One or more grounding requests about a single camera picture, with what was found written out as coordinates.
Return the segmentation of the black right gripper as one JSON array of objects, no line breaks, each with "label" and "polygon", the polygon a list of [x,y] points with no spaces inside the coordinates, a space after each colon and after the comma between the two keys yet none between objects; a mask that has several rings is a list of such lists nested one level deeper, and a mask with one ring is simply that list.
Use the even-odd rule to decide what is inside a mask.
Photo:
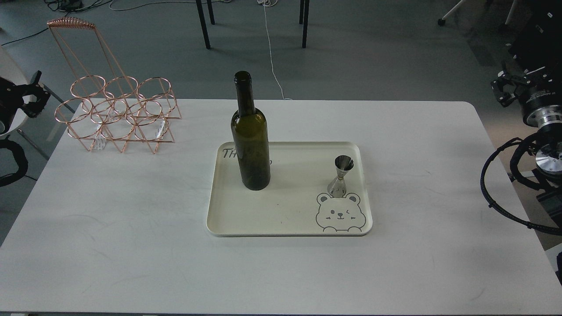
[{"label": "black right gripper", "polygon": [[502,107],[518,101],[522,106],[546,107],[561,104],[561,81],[544,70],[518,76],[502,70],[490,86]]}]

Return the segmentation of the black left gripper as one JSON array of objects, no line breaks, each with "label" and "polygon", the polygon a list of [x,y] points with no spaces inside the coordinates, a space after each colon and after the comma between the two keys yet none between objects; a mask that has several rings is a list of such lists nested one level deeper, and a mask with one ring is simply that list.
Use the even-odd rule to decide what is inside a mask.
[{"label": "black left gripper", "polygon": [[10,128],[18,109],[30,118],[36,118],[44,110],[51,94],[40,85],[41,71],[32,76],[30,84],[16,85],[6,78],[0,79],[0,122],[2,128]]}]

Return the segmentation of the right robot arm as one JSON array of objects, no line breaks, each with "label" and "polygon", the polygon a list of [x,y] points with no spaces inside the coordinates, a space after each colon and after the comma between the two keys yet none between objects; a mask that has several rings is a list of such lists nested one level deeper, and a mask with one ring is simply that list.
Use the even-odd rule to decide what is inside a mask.
[{"label": "right robot arm", "polygon": [[561,225],[561,2],[533,0],[533,14],[512,44],[524,74],[508,72],[505,62],[492,80],[497,102],[517,101],[522,122],[537,131],[522,140],[510,160],[514,180],[539,190],[538,202]]}]

